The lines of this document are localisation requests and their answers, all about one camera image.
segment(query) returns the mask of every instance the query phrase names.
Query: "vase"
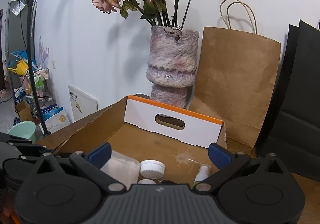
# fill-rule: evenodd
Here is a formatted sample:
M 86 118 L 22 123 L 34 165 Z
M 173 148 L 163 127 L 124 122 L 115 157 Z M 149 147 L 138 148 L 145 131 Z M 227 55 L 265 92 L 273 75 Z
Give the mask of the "vase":
M 151 100 L 184 108 L 187 88 L 195 82 L 199 32 L 164 26 L 151 28 L 147 79 Z

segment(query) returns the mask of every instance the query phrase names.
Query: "blue gripper pad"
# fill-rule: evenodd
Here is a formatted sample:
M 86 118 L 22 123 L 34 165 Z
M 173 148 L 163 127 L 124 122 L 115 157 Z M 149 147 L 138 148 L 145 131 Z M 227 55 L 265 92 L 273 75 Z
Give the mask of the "blue gripper pad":
M 230 164 L 234 159 L 234 154 L 220 147 L 216 143 L 211 143 L 208 148 L 208 156 L 210 161 L 220 169 Z
M 86 154 L 86 159 L 97 168 L 102 168 L 111 158 L 111 145 L 106 142 Z

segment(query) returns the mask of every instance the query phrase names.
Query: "white bottle cap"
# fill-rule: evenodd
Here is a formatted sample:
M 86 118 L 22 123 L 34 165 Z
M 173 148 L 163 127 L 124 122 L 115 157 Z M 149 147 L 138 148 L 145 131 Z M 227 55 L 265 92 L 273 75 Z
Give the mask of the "white bottle cap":
M 204 179 L 207 179 L 209 177 L 210 173 L 210 166 L 209 165 L 201 165 L 199 169 L 199 173 L 197 174 L 195 178 L 195 182 L 203 181 Z
M 138 184 L 156 184 L 156 182 L 150 179 L 142 179 L 138 181 Z
M 149 179 L 162 178 L 165 171 L 165 165 L 156 160 L 145 160 L 140 163 L 140 173 L 143 177 Z

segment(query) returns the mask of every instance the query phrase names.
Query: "floor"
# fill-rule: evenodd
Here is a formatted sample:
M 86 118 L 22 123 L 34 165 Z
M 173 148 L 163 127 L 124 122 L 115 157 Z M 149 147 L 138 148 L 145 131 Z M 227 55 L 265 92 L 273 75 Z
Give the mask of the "floor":
M 11 97 L 8 94 L 7 96 L 0 98 L 1 101 L 5 101 Z M 11 99 L 8 102 L 1 103 L 0 104 L 0 132 L 2 133 L 7 133 L 8 130 L 12 127 L 13 125 L 13 119 L 15 117 L 18 117 L 17 113 L 14 111 L 14 100 Z

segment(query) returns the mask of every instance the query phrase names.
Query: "door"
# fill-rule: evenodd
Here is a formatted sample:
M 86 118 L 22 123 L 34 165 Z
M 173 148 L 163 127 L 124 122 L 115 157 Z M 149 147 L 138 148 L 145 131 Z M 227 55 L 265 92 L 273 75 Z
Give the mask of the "door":
M 3 61 L 2 61 L 2 50 L 1 50 L 1 37 L 2 37 L 2 14 L 3 10 L 0 10 L 0 91 L 5 89 L 4 85 L 4 71 L 3 71 Z

